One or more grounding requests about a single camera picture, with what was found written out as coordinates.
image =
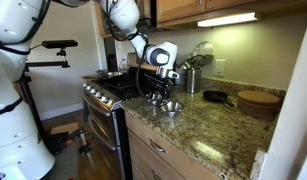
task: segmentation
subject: white robot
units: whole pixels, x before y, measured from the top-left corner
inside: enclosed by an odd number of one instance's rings
[[[78,7],[88,0],[56,0]],[[139,58],[159,66],[162,78],[178,78],[173,69],[177,46],[170,42],[147,45],[137,31],[139,11],[133,0],[96,0],[109,11],[111,20],[129,37]],[[29,106],[13,83],[20,78],[34,34],[41,25],[51,0],[0,0],[0,179],[41,179],[55,158],[41,140]]]

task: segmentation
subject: oven handle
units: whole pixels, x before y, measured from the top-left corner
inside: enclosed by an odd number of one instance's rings
[[[91,119],[90,119],[90,115],[89,115],[89,122],[90,122],[90,127],[93,130],[93,132],[95,133],[95,135],[100,139],[100,141],[102,141],[111,151],[116,151],[116,147],[113,145],[113,143],[110,143],[110,141],[106,141],[102,138],[102,136],[100,134],[98,134],[98,132],[95,130]]]
[[[104,114],[106,117],[110,117],[111,116],[111,113],[110,112],[107,112],[103,109],[100,109],[98,107],[96,107],[89,99],[88,97],[85,96],[85,94],[83,94],[83,99],[84,101],[90,105],[92,108],[94,108],[96,111],[100,112],[101,114]]]

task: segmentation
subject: black frying pan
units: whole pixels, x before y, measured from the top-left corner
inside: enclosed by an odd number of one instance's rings
[[[224,102],[228,104],[231,107],[234,107],[234,104],[229,102],[227,98],[227,94],[225,92],[221,91],[204,91],[203,96],[206,100],[212,101],[212,102]]]

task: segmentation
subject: stove knob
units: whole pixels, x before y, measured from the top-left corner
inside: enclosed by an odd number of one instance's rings
[[[96,93],[96,89],[91,89],[91,93],[95,94]]]
[[[95,97],[101,98],[101,97],[102,97],[102,94],[101,94],[100,92],[96,92],[96,93],[95,93]]]
[[[86,86],[86,90],[91,91],[92,87],[90,85]]]
[[[102,96],[102,97],[101,97],[101,101],[102,101],[103,103],[107,103],[107,102],[109,101],[109,98],[108,98],[108,97],[105,97],[105,96]]]

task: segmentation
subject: electrical outlet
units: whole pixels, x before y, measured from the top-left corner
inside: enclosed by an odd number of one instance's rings
[[[215,61],[214,75],[223,76],[224,75],[224,65],[225,65],[225,59],[217,59]]]

